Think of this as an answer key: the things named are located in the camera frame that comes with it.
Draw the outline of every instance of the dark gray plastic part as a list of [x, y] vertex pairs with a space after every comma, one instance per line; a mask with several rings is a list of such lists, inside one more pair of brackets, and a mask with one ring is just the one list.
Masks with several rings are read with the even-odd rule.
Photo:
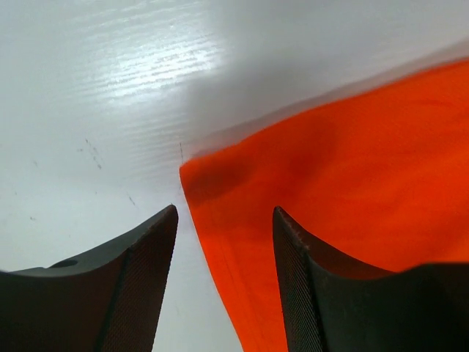
[[391, 273], [273, 214], [289, 352], [469, 351], [469, 264]]
[[176, 230], [169, 206], [50, 268], [0, 272], [0, 351], [151, 351]]

